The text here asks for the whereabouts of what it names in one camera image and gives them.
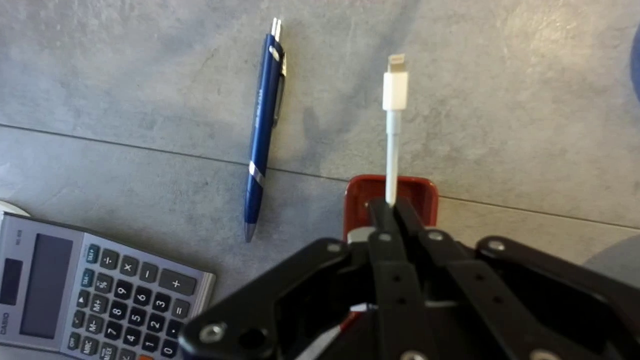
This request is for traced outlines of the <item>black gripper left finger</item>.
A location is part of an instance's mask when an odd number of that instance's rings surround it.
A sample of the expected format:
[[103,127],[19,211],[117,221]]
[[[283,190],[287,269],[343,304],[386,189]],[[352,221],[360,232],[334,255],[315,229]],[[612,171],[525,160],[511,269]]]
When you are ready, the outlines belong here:
[[185,360],[295,360],[332,329],[345,360],[424,356],[424,293],[409,247],[424,224],[406,203],[370,204],[362,242],[318,238],[180,330]]

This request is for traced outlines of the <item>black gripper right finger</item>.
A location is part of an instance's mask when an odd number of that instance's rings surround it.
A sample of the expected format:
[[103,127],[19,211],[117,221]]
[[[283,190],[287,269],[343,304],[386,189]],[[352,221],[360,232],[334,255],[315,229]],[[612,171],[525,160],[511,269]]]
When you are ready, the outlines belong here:
[[426,360],[640,360],[631,285],[505,237],[469,249],[429,227],[409,256]]

